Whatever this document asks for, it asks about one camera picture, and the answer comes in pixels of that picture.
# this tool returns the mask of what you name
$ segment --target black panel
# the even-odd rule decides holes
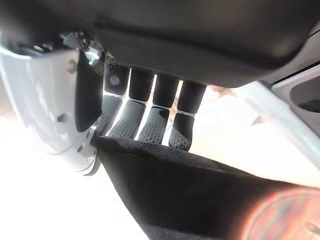
[[[127,101],[119,121],[108,136],[134,139],[144,116],[146,105],[136,101]]]
[[[139,141],[161,144],[166,131],[169,110],[152,107],[146,123],[139,135]]]
[[[154,74],[138,69],[131,70],[129,97],[139,101],[148,101]]]
[[[186,81],[183,82],[177,109],[187,113],[196,114],[205,91],[205,85]]]
[[[177,93],[179,81],[172,76],[159,74],[156,78],[153,103],[171,108]]]
[[[175,149],[189,151],[192,144],[192,135],[195,118],[177,113],[174,117],[169,146]]]
[[[75,92],[75,124],[79,132],[87,130],[101,115],[103,84],[103,75],[95,72],[80,51]]]
[[[320,63],[320,51],[317,51],[317,49],[320,49],[320,32],[307,40],[303,49],[291,62],[258,80],[272,85],[318,65]]]
[[[121,64],[237,87],[288,63],[319,20],[318,0],[2,0],[2,34],[35,44],[96,34]]]
[[[104,90],[106,92],[124,95],[129,81],[130,68],[117,64],[105,64]]]

